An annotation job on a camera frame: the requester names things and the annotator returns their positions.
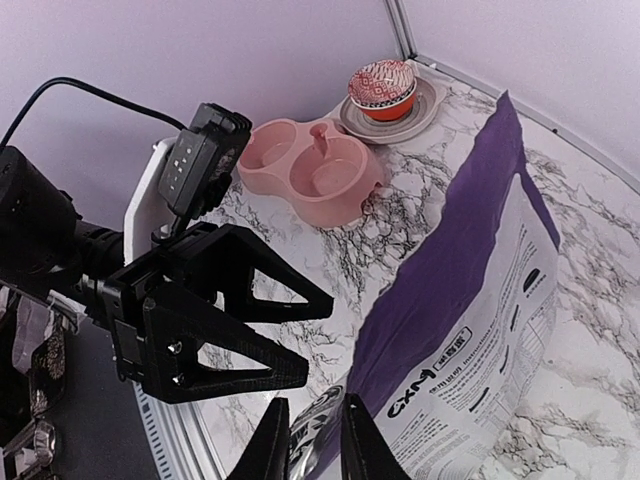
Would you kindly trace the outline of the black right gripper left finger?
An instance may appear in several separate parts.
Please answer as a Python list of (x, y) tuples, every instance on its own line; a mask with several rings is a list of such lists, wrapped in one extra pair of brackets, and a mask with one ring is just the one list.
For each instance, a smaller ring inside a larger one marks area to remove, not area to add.
[(284, 480), (289, 469), (289, 403), (274, 398), (229, 480)]

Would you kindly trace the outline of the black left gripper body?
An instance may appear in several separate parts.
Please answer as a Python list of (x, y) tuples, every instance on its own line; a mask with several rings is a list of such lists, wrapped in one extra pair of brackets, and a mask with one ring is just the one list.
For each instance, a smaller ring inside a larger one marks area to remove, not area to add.
[(247, 383), (247, 369), (198, 360), (212, 344), (248, 355), (250, 232), (199, 223), (97, 282), (92, 315), (114, 340), (119, 374), (138, 383)]

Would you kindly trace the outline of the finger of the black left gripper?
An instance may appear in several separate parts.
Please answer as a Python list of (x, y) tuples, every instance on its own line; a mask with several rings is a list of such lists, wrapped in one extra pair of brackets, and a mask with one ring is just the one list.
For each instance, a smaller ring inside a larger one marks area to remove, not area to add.
[(283, 324), (331, 316), (334, 299), (248, 228), (224, 225), (206, 250), (204, 294), (248, 323)]
[(306, 359), (184, 288), (142, 304), (145, 393), (179, 404), (306, 384)]

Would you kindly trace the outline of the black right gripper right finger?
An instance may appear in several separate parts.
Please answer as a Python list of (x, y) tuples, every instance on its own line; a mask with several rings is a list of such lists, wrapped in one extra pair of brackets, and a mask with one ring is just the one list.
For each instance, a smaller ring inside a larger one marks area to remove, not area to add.
[(362, 399), (347, 393), (341, 418), (341, 474), (349, 480), (408, 480)]

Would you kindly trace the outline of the purple puppy food bag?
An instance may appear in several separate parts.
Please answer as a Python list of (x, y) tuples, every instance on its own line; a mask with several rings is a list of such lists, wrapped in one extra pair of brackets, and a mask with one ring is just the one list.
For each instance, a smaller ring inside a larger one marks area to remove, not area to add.
[(467, 479), (527, 392), (556, 320), (560, 235), (508, 95), (449, 184), (435, 230), (375, 301), (347, 376), (294, 421), (290, 477), (340, 477), (357, 394), (412, 479)]

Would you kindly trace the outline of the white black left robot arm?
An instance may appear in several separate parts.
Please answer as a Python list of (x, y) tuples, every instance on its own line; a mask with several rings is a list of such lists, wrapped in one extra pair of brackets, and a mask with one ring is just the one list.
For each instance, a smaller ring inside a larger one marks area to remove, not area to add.
[(168, 404), (298, 388), (309, 364), (253, 329), (327, 318), (332, 298), (250, 229), (201, 222), (229, 186), (239, 146), (173, 147), (171, 173), (194, 184), (167, 237), (124, 256), (124, 236), (83, 222), (70, 198), (17, 148), (1, 152), (1, 280), (32, 299), (85, 305), (111, 333), (120, 377)]

